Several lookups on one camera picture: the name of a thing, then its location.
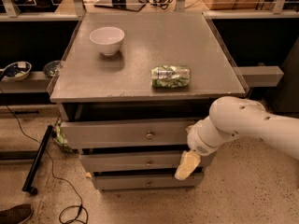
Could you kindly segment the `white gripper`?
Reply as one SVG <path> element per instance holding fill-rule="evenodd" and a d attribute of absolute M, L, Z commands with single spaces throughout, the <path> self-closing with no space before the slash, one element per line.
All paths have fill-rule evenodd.
<path fill-rule="evenodd" d="M 181 155 L 180 164 L 175 173 L 177 180 L 185 180 L 192 174 L 201 162 L 200 156 L 208 156 L 218 149 L 212 146 L 209 128 L 202 123 L 190 125 L 185 131 L 190 151 L 184 151 Z"/>

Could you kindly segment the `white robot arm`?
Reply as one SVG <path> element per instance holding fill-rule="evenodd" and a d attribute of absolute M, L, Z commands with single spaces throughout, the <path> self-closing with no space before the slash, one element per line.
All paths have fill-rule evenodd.
<path fill-rule="evenodd" d="M 266 144 L 299 159 L 299 119 L 271 114 L 249 99 L 224 96 L 214 101 L 209 115 L 187 129 L 187 145 L 175 173 L 188 178 L 201 158 L 241 136 L 261 139 Z"/>

